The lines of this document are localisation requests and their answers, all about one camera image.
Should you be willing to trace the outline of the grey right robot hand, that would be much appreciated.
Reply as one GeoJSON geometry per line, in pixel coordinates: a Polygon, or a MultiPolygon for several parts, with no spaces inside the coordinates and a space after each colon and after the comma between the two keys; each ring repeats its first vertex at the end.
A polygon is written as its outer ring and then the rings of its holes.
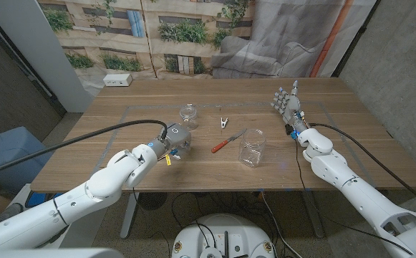
{"type": "Polygon", "coordinates": [[[304,115],[297,95],[299,82],[293,83],[290,93],[286,92],[282,87],[278,92],[274,93],[271,106],[282,116],[286,125],[291,126],[296,132],[303,132],[309,126],[304,122],[304,115]]]}

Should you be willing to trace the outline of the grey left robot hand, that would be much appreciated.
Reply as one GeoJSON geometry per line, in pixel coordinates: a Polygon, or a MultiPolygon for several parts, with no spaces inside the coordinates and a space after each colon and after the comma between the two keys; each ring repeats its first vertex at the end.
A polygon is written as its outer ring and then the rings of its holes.
{"type": "Polygon", "coordinates": [[[191,133],[179,123],[169,123],[165,140],[165,153],[180,160],[190,151],[191,133]]]}

